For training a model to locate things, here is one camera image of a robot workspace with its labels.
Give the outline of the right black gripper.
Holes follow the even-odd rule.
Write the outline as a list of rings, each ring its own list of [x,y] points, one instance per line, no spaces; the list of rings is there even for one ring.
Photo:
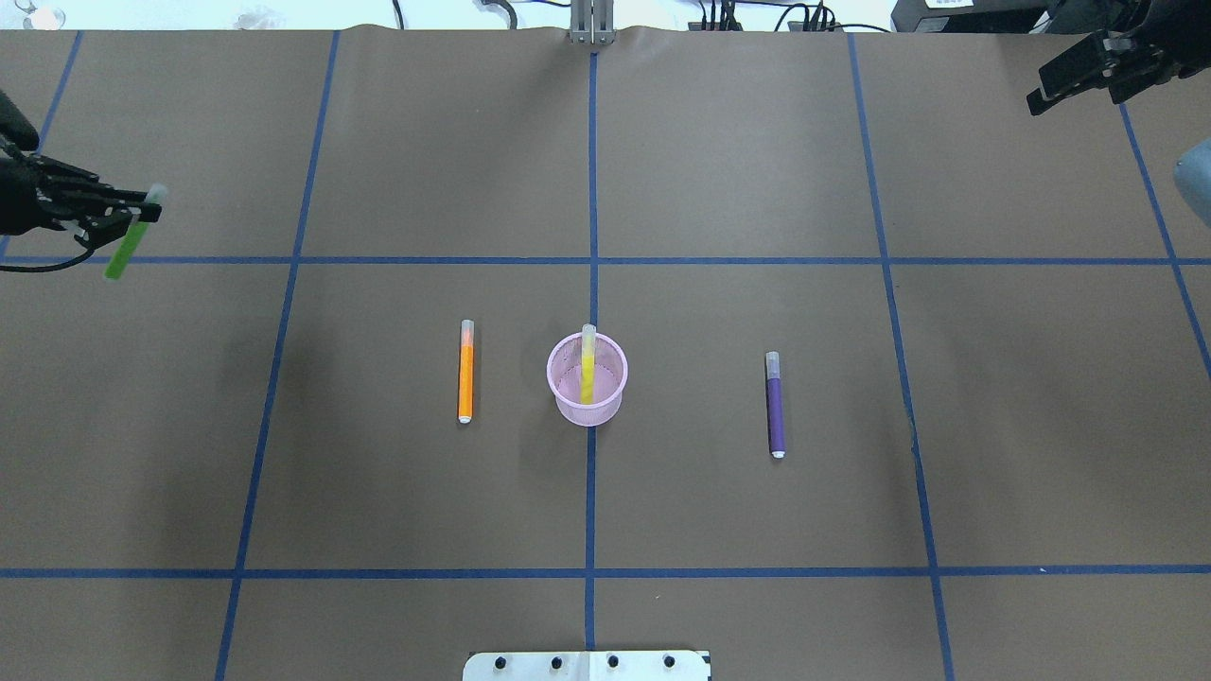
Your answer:
[[[1173,78],[1193,78],[1209,61],[1209,1],[1130,1],[1107,30],[1087,34],[1039,68],[1027,108],[1041,116],[1091,88],[1106,88],[1123,104]]]

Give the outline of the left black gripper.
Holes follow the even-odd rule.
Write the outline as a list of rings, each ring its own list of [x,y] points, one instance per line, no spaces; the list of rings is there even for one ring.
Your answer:
[[[1,160],[1,234],[24,236],[36,228],[71,234],[84,248],[101,248],[124,238],[134,223],[156,223],[163,211],[163,185],[130,191],[98,183],[99,174],[4,142]],[[111,211],[84,214],[84,211]]]

